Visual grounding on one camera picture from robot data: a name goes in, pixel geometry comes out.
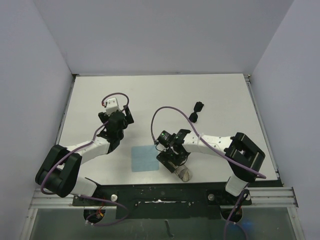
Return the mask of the patterned glasses case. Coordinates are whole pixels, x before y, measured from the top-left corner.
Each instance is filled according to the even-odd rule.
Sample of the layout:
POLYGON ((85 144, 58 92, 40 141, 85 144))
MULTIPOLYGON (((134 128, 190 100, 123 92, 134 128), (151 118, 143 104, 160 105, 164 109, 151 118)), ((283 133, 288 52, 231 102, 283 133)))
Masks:
POLYGON ((185 164, 178 166, 169 162, 169 166, 170 172, 174 173, 181 181, 186 183, 192 179, 192 172, 185 164))

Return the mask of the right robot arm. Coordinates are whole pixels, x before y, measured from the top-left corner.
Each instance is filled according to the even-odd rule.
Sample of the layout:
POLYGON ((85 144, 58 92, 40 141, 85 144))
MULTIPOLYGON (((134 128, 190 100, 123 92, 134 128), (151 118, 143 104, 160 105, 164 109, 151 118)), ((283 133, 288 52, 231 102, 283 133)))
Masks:
POLYGON ((241 132, 234 136, 221 137, 197 135, 187 129, 173 134, 164 130, 154 143, 162 147, 156 159, 183 182, 192 178, 191 171, 185 165, 191 153, 228 158, 232 175, 225 185, 222 197, 230 205, 239 201, 241 192, 259 177, 258 172, 266 157, 265 153, 241 132))

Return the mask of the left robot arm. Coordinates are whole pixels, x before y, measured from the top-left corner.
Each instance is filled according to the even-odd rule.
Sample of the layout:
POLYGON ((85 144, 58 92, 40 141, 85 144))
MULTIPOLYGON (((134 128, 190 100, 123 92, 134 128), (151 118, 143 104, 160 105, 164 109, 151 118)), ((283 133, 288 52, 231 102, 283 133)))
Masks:
POLYGON ((56 144, 50 149, 35 176, 35 182, 43 194, 61 198, 80 195, 92 206, 100 203, 102 193, 97 189, 99 184, 79 176, 80 167, 99 156, 112 153, 124 138, 124 130, 134 120, 127 105, 123 110, 100 112, 98 116, 102 126, 94 132, 92 140, 68 147, 56 144))

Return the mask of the black sunglasses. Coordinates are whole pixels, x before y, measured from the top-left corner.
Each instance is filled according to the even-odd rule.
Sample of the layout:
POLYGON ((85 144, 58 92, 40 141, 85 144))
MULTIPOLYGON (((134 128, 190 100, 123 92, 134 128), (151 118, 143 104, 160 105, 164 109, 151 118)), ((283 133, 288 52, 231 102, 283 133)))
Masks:
POLYGON ((188 117, 188 119, 192 122, 192 123, 196 123, 198 120, 198 113, 200 113, 202 111, 204 107, 204 104, 201 101, 196 102, 196 104, 194 105, 193 108, 193 112, 190 114, 190 116, 188 117))

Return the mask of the blue cleaning cloth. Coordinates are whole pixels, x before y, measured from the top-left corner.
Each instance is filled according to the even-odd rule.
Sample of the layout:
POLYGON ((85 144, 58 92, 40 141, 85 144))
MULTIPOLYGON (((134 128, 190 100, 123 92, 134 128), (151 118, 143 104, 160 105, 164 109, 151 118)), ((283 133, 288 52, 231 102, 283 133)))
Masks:
POLYGON ((131 148, 131 171, 151 172, 159 170, 158 151, 154 145, 133 146, 131 148))

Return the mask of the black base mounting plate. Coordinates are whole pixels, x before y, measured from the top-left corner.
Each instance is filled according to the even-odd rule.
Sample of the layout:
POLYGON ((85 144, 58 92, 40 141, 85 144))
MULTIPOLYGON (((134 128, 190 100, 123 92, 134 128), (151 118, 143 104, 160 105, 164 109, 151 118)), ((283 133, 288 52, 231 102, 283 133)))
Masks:
POLYGON ((111 207, 117 196, 116 219, 220 219, 222 207, 233 208, 237 197, 225 190, 225 183, 174 183, 102 185, 91 199, 75 196, 73 206, 111 207))

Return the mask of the aluminium frame rail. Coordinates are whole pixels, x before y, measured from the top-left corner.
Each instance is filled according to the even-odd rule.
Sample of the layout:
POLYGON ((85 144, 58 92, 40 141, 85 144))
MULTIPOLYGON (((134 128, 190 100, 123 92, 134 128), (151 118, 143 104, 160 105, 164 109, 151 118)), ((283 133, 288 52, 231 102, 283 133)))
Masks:
MULTIPOLYGON (((245 208, 297 208, 298 201, 292 187, 250 187, 249 200, 242 206, 245 208)), ((35 190, 31 209, 96 209, 99 205, 76 205, 77 198, 68 195, 64 198, 53 195, 48 196, 35 190)))

